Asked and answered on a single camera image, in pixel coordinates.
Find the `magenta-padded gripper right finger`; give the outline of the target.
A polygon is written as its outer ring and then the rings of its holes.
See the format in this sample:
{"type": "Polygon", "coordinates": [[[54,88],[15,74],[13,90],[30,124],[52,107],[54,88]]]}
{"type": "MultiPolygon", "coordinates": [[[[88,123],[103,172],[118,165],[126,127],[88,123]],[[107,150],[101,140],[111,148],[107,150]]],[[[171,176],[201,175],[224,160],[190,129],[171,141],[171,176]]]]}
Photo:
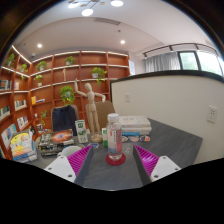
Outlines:
{"type": "Polygon", "coordinates": [[[180,167],[169,157],[157,156],[137,145],[133,146],[133,156],[143,185],[157,181],[180,170],[180,167]]]}

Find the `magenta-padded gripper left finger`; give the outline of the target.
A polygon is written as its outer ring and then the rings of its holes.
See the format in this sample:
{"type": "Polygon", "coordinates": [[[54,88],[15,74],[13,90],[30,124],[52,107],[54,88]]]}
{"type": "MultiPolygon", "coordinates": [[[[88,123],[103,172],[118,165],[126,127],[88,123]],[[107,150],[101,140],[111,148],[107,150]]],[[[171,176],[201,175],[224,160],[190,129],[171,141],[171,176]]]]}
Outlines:
{"type": "Polygon", "coordinates": [[[82,186],[87,175],[92,156],[93,146],[88,145],[68,157],[57,157],[45,168],[45,171],[82,186]]]}

